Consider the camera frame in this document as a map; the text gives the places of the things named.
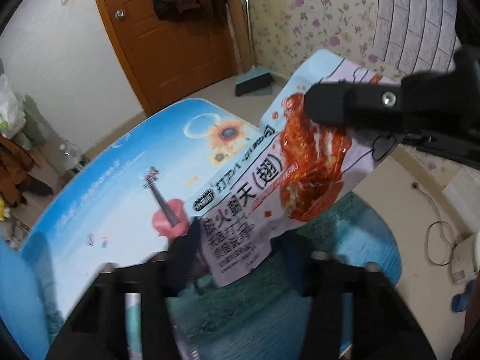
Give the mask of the spicy snack bag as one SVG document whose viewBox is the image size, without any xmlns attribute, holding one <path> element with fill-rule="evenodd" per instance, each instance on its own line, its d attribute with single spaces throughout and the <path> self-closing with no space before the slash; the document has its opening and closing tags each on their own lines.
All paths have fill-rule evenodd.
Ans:
<svg viewBox="0 0 480 360">
<path fill-rule="evenodd" d="M 306 92 L 340 81 L 388 83 L 318 50 L 274 99 L 258 133 L 187 201 L 187 213 L 202 220 L 201 253 L 217 286 L 253 271 L 270 254 L 272 238 L 328 210 L 395 146 L 375 133 L 325 127 L 307 117 Z"/>
</svg>

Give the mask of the light blue plastic basin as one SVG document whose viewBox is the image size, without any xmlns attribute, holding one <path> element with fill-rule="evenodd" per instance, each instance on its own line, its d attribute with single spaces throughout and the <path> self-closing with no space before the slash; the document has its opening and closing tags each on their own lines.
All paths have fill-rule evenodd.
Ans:
<svg viewBox="0 0 480 360">
<path fill-rule="evenodd" d="M 1 321 L 28 359 L 44 359 L 50 339 L 40 284 L 30 265 L 1 241 Z"/>
</svg>

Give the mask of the printed landscape table mat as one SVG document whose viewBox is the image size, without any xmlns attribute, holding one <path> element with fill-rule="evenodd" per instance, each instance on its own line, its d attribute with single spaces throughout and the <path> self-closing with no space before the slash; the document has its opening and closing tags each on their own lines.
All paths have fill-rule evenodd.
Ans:
<svg viewBox="0 0 480 360">
<path fill-rule="evenodd" d="M 186 99 L 135 127 L 72 180 L 20 251 L 40 284 L 53 336 L 49 349 L 104 264 L 144 263 L 169 250 L 199 219 L 190 279 L 177 297 L 165 300 L 179 359 L 300 359 L 312 300 L 290 281 L 275 237 L 258 267 L 219 287 L 201 253 L 203 222 L 186 210 L 187 201 L 258 130 L 201 98 Z M 314 250 L 340 263 L 374 263 L 392 284 L 400 279 L 391 230 L 353 189 L 285 233 L 311 239 Z M 140 296 L 125 297 L 128 359 L 144 359 Z M 346 293 L 340 355 L 351 344 L 352 296 Z"/>
</svg>

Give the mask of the yellow plush charm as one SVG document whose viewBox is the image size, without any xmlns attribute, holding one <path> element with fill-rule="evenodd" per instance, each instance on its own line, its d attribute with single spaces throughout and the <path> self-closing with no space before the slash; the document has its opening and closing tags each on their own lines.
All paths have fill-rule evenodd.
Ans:
<svg viewBox="0 0 480 360">
<path fill-rule="evenodd" d="M 0 197 L 0 221 L 4 222 L 10 218 L 10 207 Z"/>
</svg>

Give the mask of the brown orange hanging jacket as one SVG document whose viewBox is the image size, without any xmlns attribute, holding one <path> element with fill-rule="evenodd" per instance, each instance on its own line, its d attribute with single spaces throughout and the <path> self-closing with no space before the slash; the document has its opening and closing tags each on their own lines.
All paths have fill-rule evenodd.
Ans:
<svg viewBox="0 0 480 360">
<path fill-rule="evenodd" d="M 41 197 L 54 193 L 48 184 L 29 174 L 36 163 L 26 150 L 4 136 L 1 136 L 0 147 L 1 197 L 5 203 L 11 207 L 27 205 L 24 192 Z"/>
</svg>

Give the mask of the large clear water bottle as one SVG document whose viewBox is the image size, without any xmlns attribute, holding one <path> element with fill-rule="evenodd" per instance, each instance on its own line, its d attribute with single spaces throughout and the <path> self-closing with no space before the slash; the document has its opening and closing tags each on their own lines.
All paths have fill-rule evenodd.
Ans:
<svg viewBox="0 0 480 360">
<path fill-rule="evenodd" d="M 68 140 L 63 141 L 58 148 L 64 155 L 65 168 L 74 174 L 80 173 L 89 162 L 80 148 Z"/>
</svg>

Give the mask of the brown wooden door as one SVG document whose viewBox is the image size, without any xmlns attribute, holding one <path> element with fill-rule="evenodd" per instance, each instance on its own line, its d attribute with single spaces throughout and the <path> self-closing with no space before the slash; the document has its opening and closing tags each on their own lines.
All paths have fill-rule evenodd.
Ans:
<svg viewBox="0 0 480 360">
<path fill-rule="evenodd" d="M 120 66 L 148 116 L 238 69 L 226 21 L 158 19 L 153 0 L 95 0 Z"/>
</svg>

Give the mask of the pale green hanging garment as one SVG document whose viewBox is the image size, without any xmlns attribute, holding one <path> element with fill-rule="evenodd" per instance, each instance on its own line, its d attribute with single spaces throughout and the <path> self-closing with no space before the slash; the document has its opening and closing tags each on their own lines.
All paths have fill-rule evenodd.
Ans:
<svg viewBox="0 0 480 360">
<path fill-rule="evenodd" d="M 52 128 L 30 96 L 23 96 L 21 100 L 26 120 L 22 133 L 32 141 L 35 147 L 43 147 L 50 138 Z"/>
</svg>

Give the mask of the white green plastic bag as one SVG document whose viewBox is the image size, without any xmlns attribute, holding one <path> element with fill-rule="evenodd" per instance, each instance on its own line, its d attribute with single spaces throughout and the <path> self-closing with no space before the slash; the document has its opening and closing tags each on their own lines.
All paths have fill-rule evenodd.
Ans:
<svg viewBox="0 0 480 360">
<path fill-rule="evenodd" d="M 13 92 L 7 76 L 0 76 L 0 130 L 6 139 L 12 139 L 26 124 L 24 104 Z"/>
</svg>

